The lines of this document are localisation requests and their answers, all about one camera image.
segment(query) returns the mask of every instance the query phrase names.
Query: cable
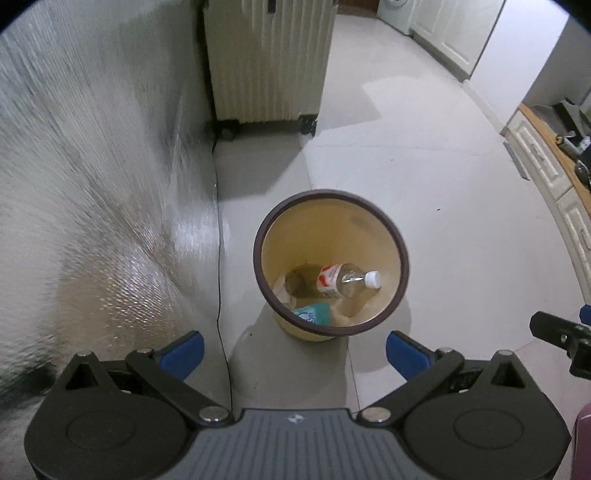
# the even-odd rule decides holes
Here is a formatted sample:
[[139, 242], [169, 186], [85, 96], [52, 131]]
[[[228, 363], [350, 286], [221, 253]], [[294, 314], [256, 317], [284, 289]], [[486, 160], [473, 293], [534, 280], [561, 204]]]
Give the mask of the cable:
[[222, 345], [222, 353], [224, 361], [226, 362], [226, 369], [228, 370], [228, 386], [230, 387], [230, 411], [234, 409], [234, 397], [232, 394], [232, 375], [230, 373], [230, 365], [228, 363], [228, 356], [226, 355], [226, 349], [223, 345], [222, 332], [220, 331], [220, 317], [222, 315], [222, 224], [220, 218], [220, 201], [219, 201], [219, 182], [217, 177], [217, 167], [215, 161], [213, 161], [213, 170], [216, 174], [216, 204], [217, 204], [217, 228], [219, 231], [219, 242], [217, 249], [217, 335]]

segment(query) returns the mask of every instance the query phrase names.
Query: washing machine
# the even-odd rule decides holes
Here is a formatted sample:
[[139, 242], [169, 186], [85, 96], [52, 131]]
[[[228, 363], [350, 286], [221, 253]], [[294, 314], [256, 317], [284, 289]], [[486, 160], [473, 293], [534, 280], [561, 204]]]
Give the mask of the washing machine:
[[418, 0], [380, 0], [378, 17], [400, 33], [410, 35], [410, 24]]

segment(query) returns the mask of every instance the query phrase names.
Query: white wall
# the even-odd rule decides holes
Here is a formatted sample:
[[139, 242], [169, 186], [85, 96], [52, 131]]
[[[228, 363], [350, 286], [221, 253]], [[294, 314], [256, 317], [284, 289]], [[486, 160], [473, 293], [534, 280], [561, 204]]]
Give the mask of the white wall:
[[525, 96], [527, 105], [553, 105], [565, 97], [580, 105], [591, 90], [591, 34], [570, 18], [552, 55]]
[[466, 85], [497, 130], [529, 91], [568, 19], [552, 0], [506, 0]]

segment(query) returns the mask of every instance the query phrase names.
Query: white cabinet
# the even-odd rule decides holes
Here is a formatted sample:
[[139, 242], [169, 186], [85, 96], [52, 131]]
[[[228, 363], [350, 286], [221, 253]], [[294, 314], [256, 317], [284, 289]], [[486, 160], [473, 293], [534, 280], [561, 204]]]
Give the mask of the white cabinet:
[[556, 202], [583, 264], [584, 276], [591, 287], [591, 219], [575, 189]]
[[421, 0], [412, 29], [471, 74], [504, 1]]
[[507, 127], [533, 163], [552, 197], [562, 197], [573, 184], [534, 126], [518, 111]]

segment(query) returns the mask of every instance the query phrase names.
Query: cabinet drawer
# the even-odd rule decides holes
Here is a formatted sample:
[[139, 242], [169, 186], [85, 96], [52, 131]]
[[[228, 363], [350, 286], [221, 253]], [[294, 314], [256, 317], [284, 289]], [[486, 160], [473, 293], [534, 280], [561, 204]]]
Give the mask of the cabinet drawer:
[[583, 263], [587, 285], [591, 286], [591, 219], [589, 214], [575, 189], [570, 189], [556, 203]]
[[555, 199], [572, 186], [566, 172], [528, 119], [518, 111], [508, 125]]

